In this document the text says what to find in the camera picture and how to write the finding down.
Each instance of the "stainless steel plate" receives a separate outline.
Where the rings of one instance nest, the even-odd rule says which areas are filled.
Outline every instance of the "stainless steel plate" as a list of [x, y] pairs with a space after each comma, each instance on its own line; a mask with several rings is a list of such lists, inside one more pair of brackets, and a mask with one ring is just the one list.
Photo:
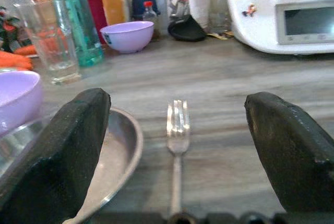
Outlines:
[[[23, 125], [0, 139], [0, 176], [49, 121], [50, 117], [47, 117]], [[112, 107], [99, 163], [85, 202], [77, 216], [66, 220], [64, 224], [79, 223], [108, 203], [137, 167], [142, 147], [142, 131], [136, 119], [129, 113]]]

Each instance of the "gray wood-grain surface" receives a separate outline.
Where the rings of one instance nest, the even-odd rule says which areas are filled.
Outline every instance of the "gray wood-grain surface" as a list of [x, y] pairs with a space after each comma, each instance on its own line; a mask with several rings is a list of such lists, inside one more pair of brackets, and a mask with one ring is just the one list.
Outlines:
[[284, 211], [258, 159], [248, 130], [246, 96], [269, 91], [306, 110], [334, 133], [334, 55], [272, 55], [236, 40], [187, 43], [164, 39], [142, 52], [108, 51], [103, 64], [82, 70], [79, 82], [53, 86], [42, 73], [42, 114], [59, 109], [79, 92], [101, 87], [113, 106], [140, 123], [141, 162], [126, 186], [102, 211], [169, 214], [172, 156], [166, 148], [169, 100], [188, 100], [192, 137], [184, 158], [183, 206], [197, 217], [227, 211], [237, 216]]

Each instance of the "purple bowl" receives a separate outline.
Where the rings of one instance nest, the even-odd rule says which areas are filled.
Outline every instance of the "purple bowl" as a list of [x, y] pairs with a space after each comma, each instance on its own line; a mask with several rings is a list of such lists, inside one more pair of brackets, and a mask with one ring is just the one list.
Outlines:
[[0, 73], [0, 137], [37, 116], [42, 97], [39, 74]]
[[100, 30], [105, 42], [121, 53], [135, 53], [150, 42], [154, 23], [132, 21], [104, 27]]

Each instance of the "white appliance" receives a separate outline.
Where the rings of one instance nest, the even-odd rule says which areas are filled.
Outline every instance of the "white appliance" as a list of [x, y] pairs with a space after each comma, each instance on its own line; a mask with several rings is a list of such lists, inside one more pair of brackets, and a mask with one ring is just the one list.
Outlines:
[[[334, 0], [228, 0], [237, 39], [268, 53], [334, 52]], [[243, 15], [254, 4], [253, 16]]]

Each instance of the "appliance display screen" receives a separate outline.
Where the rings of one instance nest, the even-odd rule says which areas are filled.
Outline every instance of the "appliance display screen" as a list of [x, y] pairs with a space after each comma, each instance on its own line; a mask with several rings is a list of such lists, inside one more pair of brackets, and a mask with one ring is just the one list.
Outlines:
[[287, 35], [334, 33], [334, 7], [285, 10]]

